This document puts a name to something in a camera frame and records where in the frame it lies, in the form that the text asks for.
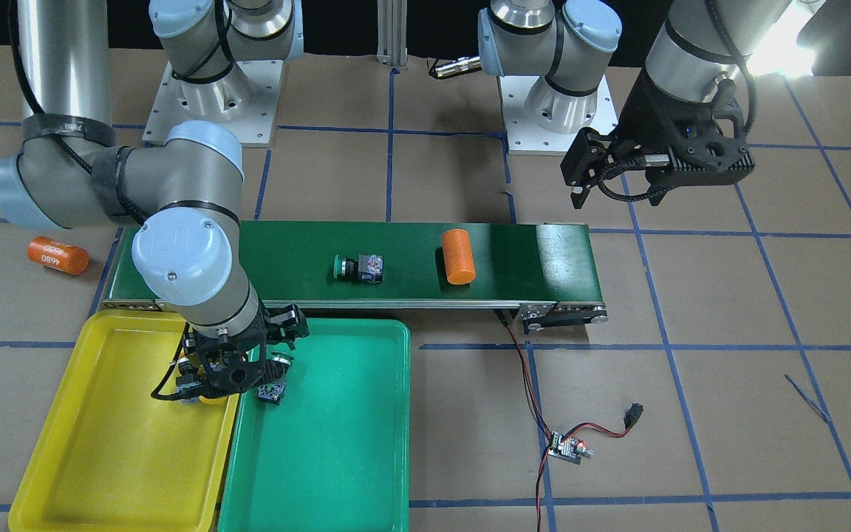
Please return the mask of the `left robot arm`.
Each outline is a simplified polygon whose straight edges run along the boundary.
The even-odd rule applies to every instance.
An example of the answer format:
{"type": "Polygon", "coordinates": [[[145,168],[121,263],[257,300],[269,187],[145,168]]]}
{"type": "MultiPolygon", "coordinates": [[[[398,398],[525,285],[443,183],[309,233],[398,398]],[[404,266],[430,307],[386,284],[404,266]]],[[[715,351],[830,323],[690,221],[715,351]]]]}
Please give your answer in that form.
{"type": "Polygon", "coordinates": [[[533,121],[574,135],[560,165],[574,208],[592,189],[656,206],[677,188],[733,185],[753,171],[747,137],[757,90],[748,61],[786,6],[672,2],[610,132],[584,115],[623,34],[608,4],[492,1],[477,17],[477,50],[490,75],[532,75],[533,121]]]}

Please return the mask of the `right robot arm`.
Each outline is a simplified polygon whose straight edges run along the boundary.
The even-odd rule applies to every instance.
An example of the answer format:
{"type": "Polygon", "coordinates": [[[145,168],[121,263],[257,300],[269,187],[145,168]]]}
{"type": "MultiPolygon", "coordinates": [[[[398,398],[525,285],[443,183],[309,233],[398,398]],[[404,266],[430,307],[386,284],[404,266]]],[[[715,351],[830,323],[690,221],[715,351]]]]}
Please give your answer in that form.
{"type": "Polygon", "coordinates": [[[39,230],[134,223],[131,256],[149,289],[185,319],[155,400],[253,392],[277,403],[293,357],[269,346],[307,336],[295,305],[268,310],[240,262],[242,147],[193,119],[161,147],[116,142],[107,98],[107,4],[10,1],[13,66],[27,115],[23,145],[0,160],[0,211],[39,230]]]}

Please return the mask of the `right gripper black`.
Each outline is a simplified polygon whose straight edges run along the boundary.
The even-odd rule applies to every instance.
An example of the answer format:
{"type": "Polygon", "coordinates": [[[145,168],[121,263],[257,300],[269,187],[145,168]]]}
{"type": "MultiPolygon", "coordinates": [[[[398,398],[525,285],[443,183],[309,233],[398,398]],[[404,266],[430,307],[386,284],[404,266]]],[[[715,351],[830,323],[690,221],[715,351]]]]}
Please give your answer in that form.
{"type": "Polygon", "coordinates": [[[202,377],[200,394],[207,398],[222,398],[257,388],[263,381],[267,346],[284,343],[294,347],[294,341],[310,335],[307,317],[297,305],[279,310],[260,307],[253,323],[239,335],[217,333],[209,338],[186,327],[182,334],[182,357],[191,361],[202,377]]]}

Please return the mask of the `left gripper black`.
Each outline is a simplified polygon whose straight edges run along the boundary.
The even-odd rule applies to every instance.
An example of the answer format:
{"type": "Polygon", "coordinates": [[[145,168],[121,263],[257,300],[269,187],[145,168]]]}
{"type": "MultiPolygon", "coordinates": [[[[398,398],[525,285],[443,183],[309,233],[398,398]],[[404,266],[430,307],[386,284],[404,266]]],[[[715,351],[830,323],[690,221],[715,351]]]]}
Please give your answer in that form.
{"type": "Polygon", "coordinates": [[[615,201],[656,206],[681,186],[733,185],[754,170],[735,82],[716,79],[710,102],[677,100],[645,72],[636,78],[617,127],[584,127],[561,161],[571,202],[581,208],[592,189],[615,201]]]}

